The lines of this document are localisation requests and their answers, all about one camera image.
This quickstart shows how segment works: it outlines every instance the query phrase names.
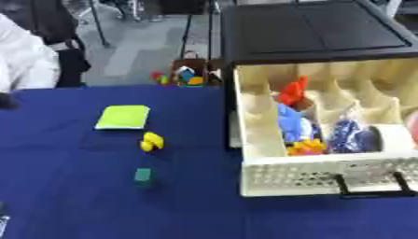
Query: gray carpet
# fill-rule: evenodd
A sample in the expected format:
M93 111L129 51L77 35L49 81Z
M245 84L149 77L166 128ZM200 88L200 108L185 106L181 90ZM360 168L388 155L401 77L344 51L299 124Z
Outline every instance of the gray carpet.
M152 71L170 72L170 64L178 58L187 16L167 16L163 22L120 21L117 14L99 8L110 49L100 42L91 15L83 18L88 24L79 26L79 34L88 48L92 69L83 77L88 85L153 84ZM220 19L214 17L213 55L219 56ZM190 29L187 49L207 55L208 17L195 16Z

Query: drawer compartment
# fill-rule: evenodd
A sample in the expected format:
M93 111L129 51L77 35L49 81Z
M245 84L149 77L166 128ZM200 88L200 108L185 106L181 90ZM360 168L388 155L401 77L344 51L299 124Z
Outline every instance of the drawer compartment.
M344 176L354 191L399 190L394 172L400 172L411 189L418 190L418 151L413 149L402 118L418 109L418 68L411 67L417 60L393 61L236 67L234 83L244 154L242 194L339 193L337 175ZM385 77L392 74L381 74L382 67L405 77ZM301 75L308 77L306 96L313 100L312 111L323 132L329 131L347 106L355 104L367 124L395 126L394 135L385 138L389 146L376 153L287 157L271 88L280 88Z

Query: black lid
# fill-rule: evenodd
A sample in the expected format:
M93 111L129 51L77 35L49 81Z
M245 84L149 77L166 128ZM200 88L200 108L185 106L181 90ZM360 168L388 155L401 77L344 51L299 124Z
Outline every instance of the black lid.
M226 63L309 63L418 56L418 40L363 0L230 7Z

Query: green block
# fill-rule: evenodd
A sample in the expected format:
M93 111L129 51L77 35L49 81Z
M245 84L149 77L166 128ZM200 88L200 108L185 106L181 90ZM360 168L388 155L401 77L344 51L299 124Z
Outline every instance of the green block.
M151 169L138 168L135 173L135 182L142 186L149 186L151 184Z

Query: table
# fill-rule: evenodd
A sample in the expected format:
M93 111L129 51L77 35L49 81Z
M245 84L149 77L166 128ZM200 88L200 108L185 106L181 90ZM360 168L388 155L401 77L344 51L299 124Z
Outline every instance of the table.
M20 91L0 111L0 199L6 239L412 238L415 199L239 196L241 154L222 142L219 88L162 86ZM140 133L95 132L108 105L151 107L147 128L167 147L137 149ZM137 167L157 184L133 183Z

